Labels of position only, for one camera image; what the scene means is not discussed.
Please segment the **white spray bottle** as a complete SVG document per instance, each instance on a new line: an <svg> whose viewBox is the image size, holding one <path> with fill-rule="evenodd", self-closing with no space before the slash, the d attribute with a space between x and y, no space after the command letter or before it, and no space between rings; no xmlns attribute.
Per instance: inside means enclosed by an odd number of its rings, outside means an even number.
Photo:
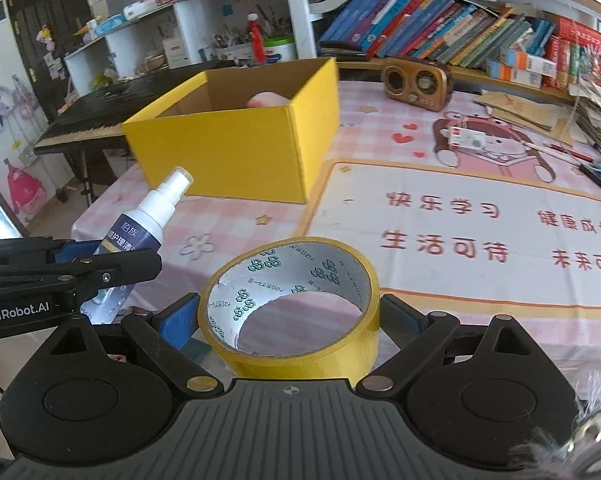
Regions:
<svg viewBox="0 0 601 480"><path fill-rule="evenodd" d="M136 208L118 217L95 249L94 255L139 249L158 250L163 244L164 227L192 183L193 177L185 169L174 168ZM134 286L136 282L100 290L93 299L81 306L81 312L90 318L93 325L113 323Z"/></svg>

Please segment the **yellow tape roll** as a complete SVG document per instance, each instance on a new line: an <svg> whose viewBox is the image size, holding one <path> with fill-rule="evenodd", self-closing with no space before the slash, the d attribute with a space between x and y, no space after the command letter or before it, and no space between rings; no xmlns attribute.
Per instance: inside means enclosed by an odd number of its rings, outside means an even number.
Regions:
<svg viewBox="0 0 601 480"><path fill-rule="evenodd" d="M239 378L355 384L378 355L377 274L337 240L285 238L212 275L197 322Z"/></svg>

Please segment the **staples box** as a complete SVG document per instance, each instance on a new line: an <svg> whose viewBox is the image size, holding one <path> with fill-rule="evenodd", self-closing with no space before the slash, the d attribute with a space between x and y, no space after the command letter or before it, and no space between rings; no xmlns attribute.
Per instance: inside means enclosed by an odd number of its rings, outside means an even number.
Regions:
<svg viewBox="0 0 601 480"><path fill-rule="evenodd" d="M449 129L448 144L450 148L462 148L475 152L486 148L486 133L464 127L451 127Z"/></svg>

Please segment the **pink plush paw toy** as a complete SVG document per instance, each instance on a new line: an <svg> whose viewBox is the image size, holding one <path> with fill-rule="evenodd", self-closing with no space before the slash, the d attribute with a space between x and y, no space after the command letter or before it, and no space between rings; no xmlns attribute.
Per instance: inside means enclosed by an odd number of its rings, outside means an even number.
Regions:
<svg viewBox="0 0 601 480"><path fill-rule="evenodd" d="M248 108L262 107L282 107L290 104L290 100L285 96L280 96L276 92L259 92L256 96L250 98L247 102Z"/></svg>

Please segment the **pink checkered tablecloth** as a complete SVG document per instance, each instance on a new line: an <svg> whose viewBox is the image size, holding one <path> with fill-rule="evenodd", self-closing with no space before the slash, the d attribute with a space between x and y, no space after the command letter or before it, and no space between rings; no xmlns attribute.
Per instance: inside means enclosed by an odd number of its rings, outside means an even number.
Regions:
<svg viewBox="0 0 601 480"><path fill-rule="evenodd" d="M245 252L324 237L370 261L380 297L465 324L511 315L575 384L601 372L601 191L577 165L463 92L439 113L387 98L378 82L338 81L338 94L339 128L307 203L188 190L163 229L162 272L137 284L128 306L202 299L212 275ZM483 131L486 148L450 148L451 127ZM102 242L155 188L137 162L74 237Z"/></svg>

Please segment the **black electronic piano keyboard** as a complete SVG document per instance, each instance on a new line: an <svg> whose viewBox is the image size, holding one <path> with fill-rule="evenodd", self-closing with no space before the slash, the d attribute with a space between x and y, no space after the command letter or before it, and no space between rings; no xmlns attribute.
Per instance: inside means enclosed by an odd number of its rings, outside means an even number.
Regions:
<svg viewBox="0 0 601 480"><path fill-rule="evenodd" d="M34 146L37 155L105 146L107 138L124 138L122 124L145 106L205 70L234 67L232 61L210 61L110 84L82 96L58 116Z"/></svg>

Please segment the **yellow cardboard box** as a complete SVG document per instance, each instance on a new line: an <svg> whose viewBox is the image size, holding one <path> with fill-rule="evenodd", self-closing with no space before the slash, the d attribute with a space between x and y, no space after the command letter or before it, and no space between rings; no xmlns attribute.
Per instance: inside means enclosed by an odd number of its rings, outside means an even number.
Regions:
<svg viewBox="0 0 601 480"><path fill-rule="evenodd" d="M259 92L290 100L248 108ZM340 124L332 58L205 70L122 125L151 186L181 167L192 195L307 203Z"/></svg>

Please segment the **red pencil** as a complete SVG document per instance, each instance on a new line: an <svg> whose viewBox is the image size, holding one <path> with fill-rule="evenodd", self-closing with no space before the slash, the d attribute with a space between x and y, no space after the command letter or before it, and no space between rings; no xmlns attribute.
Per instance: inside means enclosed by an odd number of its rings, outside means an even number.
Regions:
<svg viewBox="0 0 601 480"><path fill-rule="evenodd" d="M573 150L572 148L565 148L565 146L555 144L555 143L544 143L547 148L551 148L554 151L558 151L567 155L570 155L573 158L577 158L582 160L583 162L593 162L593 158L587 154L582 154Z"/></svg>

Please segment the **brown retro radio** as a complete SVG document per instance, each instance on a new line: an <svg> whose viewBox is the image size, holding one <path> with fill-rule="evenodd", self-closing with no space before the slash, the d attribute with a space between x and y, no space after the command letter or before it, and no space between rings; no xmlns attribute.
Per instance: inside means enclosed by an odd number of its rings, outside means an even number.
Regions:
<svg viewBox="0 0 601 480"><path fill-rule="evenodd" d="M419 58L384 58L381 81L387 98L430 112L441 112L453 92L448 68Z"/></svg>

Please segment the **brown cardboard pieces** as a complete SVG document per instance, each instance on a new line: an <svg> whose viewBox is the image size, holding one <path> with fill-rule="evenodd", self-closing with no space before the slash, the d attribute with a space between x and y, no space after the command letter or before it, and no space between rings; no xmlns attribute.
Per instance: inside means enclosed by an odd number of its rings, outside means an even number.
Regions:
<svg viewBox="0 0 601 480"><path fill-rule="evenodd" d="M504 92L485 92L474 101L483 105L492 118L511 122L541 136L573 145L570 111L566 107L536 103Z"/></svg>

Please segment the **white pen holder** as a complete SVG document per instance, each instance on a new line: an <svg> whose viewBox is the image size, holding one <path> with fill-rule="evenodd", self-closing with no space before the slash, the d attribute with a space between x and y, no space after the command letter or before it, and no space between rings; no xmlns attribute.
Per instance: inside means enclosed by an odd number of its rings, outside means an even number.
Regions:
<svg viewBox="0 0 601 480"><path fill-rule="evenodd" d="M253 48L251 44L235 44L231 47L215 48L215 55L222 61L248 62L253 58Z"/></svg>

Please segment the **orange white medicine box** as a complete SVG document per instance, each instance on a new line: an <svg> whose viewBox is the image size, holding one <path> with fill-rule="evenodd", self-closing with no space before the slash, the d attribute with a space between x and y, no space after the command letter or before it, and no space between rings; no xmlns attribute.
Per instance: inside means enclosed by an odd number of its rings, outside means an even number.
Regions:
<svg viewBox="0 0 601 480"><path fill-rule="evenodd" d="M557 75L556 63L536 56L528 54L524 51L514 49L504 49L501 52L501 61L509 67L517 68L517 70L525 70L529 73L538 74L554 79Z"/></svg>

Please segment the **white green lidded jar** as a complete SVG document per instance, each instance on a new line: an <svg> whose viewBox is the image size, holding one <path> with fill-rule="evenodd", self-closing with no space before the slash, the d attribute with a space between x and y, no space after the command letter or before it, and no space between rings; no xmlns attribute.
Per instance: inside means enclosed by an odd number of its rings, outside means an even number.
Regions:
<svg viewBox="0 0 601 480"><path fill-rule="evenodd" d="M264 40L264 49L268 64L297 60L297 51L293 35L267 38Z"/></svg>

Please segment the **red thick book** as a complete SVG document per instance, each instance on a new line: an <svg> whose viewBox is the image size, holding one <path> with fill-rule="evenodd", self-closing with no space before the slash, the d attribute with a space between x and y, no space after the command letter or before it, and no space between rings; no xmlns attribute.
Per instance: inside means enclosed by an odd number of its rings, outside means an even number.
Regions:
<svg viewBox="0 0 601 480"><path fill-rule="evenodd" d="M593 28L574 22L570 18L558 16L555 18L557 36L572 44L580 44L595 53L601 54L601 33Z"/></svg>

